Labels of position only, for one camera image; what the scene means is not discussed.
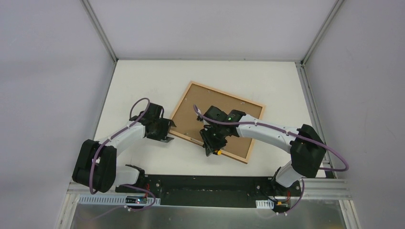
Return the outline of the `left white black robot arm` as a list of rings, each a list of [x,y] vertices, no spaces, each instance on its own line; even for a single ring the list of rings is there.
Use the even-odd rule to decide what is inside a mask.
[[[118,156],[136,141],[148,138],[167,143],[173,140],[169,131],[175,127],[171,119],[163,117],[161,105],[153,104],[130,117],[120,130],[99,141],[87,139],[80,148],[73,170],[72,180],[88,187],[91,193],[106,193],[112,187],[127,185],[134,193],[145,189],[145,171],[126,164],[117,165]]]

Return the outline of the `brown wooden photo frame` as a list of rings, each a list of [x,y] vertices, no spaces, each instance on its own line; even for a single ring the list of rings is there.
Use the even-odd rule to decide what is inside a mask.
[[[263,117],[266,108],[263,104],[191,81],[171,114],[176,127],[170,129],[170,134],[199,146],[203,145],[199,133],[203,123],[197,121],[194,104],[202,114],[213,105],[227,114],[239,110],[258,119]],[[235,136],[227,137],[226,140],[226,146],[221,149],[222,155],[247,164],[255,141]]]

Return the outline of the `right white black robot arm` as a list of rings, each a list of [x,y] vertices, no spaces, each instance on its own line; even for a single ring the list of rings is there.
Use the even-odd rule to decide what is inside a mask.
[[[290,154],[290,160],[272,178],[271,189],[276,195],[284,195],[303,177],[314,178],[320,169],[326,149],[310,125],[300,128],[276,125],[239,110],[227,114],[215,106],[204,114],[196,105],[193,109],[203,122],[200,135],[207,156],[218,155],[231,136],[258,140]]]

